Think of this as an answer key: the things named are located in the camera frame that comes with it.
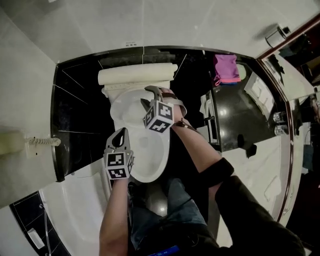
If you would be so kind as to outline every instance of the black jacket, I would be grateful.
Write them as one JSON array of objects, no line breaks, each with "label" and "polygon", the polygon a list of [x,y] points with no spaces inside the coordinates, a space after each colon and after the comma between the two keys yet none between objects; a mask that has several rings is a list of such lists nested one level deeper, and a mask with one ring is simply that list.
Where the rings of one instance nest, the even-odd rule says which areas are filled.
[{"label": "black jacket", "polygon": [[158,253],[178,246],[171,255],[305,255],[299,238],[276,222],[237,176],[222,183],[215,200],[232,238],[230,248],[219,247],[205,225],[170,223],[147,235],[137,254],[168,255]]}]

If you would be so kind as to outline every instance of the fiducial marker cube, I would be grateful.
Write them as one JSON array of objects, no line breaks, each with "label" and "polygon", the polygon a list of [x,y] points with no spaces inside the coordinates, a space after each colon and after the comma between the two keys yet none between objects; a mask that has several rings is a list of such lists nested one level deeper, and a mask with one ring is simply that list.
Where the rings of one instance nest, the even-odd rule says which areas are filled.
[{"label": "fiducial marker cube", "polygon": [[174,124],[174,106],[156,100],[143,118],[143,123],[149,130],[164,133]]},{"label": "fiducial marker cube", "polygon": [[134,165],[132,151],[107,153],[106,173],[110,180],[128,179]]}]

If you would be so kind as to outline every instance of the toilet seat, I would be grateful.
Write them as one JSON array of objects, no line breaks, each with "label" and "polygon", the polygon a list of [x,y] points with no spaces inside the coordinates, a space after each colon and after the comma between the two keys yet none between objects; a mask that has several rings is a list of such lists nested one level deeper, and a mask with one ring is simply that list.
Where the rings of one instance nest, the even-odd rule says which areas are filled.
[{"label": "toilet seat", "polygon": [[143,117],[146,111],[140,99],[151,100],[153,94],[144,90],[144,87],[130,87],[120,93],[115,92],[117,97],[111,102],[110,115],[115,130],[122,127],[128,129],[130,148],[134,156],[131,175],[140,182],[149,183],[155,181],[167,165],[170,131],[158,133],[145,128]]}]

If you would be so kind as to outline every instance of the jeans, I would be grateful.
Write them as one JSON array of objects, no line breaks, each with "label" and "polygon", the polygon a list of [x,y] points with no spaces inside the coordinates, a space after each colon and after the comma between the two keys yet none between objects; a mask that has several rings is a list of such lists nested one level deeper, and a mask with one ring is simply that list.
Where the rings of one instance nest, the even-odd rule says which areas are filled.
[{"label": "jeans", "polygon": [[146,208],[145,199],[131,196],[129,217],[131,223],[131,241],[137,250],[139,243],[148,232],[157,225],[172,223],[203,224],[207,225],[197,205],[185,191],[179,178],[170,178],[163,187],[167,196],[167,216],[161,217]]}]

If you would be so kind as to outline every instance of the hand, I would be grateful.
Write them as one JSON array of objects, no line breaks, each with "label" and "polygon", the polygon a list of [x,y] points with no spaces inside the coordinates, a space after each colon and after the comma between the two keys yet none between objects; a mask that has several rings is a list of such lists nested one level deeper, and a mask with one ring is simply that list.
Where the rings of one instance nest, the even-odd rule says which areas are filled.
[{"label": "hand", "polygon": [[[163,93],[170,93],[170,94],[174,94],[174,92],[170,89],[167,89],[167,88],[161,88],[161,91]],[[181,109],[180,109],[180,106],[179,105],[174,105],[173,107],[173,115],[174,115],[174,122],[179,122],[181,121],[181,119],[183,119],[183,115],[182,115],[182,112],[181,112]]]}]

